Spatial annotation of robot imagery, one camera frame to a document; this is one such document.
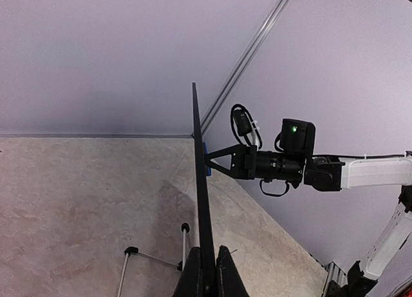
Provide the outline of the small whiteboard with wire stand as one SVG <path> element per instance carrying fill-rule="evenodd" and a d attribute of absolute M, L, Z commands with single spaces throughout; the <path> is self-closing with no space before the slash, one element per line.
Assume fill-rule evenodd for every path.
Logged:
<path fill-rule="evenodd" d="M 216 258 L 214 250 L 214 240 L 212 235 L 211 212 L 209 204 L 209 193 L 207 187 L 207 176 L 205 175 L 205 162 L 203 157 L 203 139 L 200 126 L 200 112 L 198 106 L 198 96 L 196 83 L 192 83 L 192 115 L 194 139 L 194 163 L 196 176 L 196 201 L 198 210 L 198 232 L 199 248 L 201 249 L 201 268 L 203 271 L 203 296 L 217 296 L 216 278 Z M 160 265 L 170 267 L 182 273 L 186 259 L 191 248 L 189 247 L 190 225 L 184 222 L 181 225 L 182 232 L 182 259 L 178 263 L 171 263 L 167 260 L 157 258 L 150 254 L 141 252 L 138 247 L 129 246 L 124 250 L 124 263 L 120 275 L 117 289 L 117 296 L 122 295 L 124 280 L 126 278 L 127 263 L 131 256 L 146 258 Z"/>

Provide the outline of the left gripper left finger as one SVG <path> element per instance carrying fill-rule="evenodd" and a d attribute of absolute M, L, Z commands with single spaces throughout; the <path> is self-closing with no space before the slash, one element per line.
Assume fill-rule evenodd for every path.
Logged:
<path fill-rule="evenodd" d="M 203 296 L 201 249 L 199 247 L 192 247 L 172 297 L 200 296 Z"/>

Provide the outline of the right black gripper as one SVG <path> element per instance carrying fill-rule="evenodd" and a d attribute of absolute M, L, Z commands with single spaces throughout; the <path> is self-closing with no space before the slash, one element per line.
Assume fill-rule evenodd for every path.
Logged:
<path fill-rule="evenodd" d="M 253 180 L 256 176 L 257 146 L 237 144 L 207 154 L 208 165 L 230 178 L 239 180 Z M 212 159 L 232 157 L 232 167 L 225 168 Z"/>

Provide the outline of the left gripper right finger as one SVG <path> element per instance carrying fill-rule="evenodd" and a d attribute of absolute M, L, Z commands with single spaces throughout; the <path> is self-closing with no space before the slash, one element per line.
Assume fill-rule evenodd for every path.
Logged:
<path fill-rule="evenodd" d="M 216 259 L 216 278 L 219 297 L 248 297 L 248 292 L 229 248 L 221 245 Z"/>

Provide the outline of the black whiteboard eraser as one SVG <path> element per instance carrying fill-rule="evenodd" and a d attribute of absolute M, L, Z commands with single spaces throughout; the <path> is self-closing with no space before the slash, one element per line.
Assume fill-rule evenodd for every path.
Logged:
<path fill-rule="evenodd" d="M 204 157 L 204 162 L 205 162 L 205 175 L 207 177 L 210 177 L 212 175 L 211 172 L 211 167 L 208 165 L 208 149 L 207 149 L 207 143 L 203 142 L 203 157 Z"/>

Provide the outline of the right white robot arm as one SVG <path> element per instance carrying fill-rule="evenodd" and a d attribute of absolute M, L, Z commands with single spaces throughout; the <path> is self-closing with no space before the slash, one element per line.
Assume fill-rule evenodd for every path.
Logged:
<path fill-rule="evenodd" d="M 238 180 L 260 183 L 283 180 L 286 188 L 300 184 L 321 192 L 368 186 L 400 186 L 401 192 L 389 223 L 358 263 L 361 275 L 376 281 L 411 234 L 411 153 L 351 157 L 314 155 L 315 126 L 283 119 L 275 151 L 237 144 L 205 156 L 210 168 Z"/>

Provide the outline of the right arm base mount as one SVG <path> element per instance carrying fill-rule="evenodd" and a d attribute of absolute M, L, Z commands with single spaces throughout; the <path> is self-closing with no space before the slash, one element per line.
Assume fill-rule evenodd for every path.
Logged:
<path fill-rule="evenodd" d="M 357 260 L 348 273 L 335 263 L 330 262 L 324 268 L 327 271 L 322 297 L 331 296 L 366 296 L 378 280 L 367 278 L 360 267 L 360 260 Z"/>

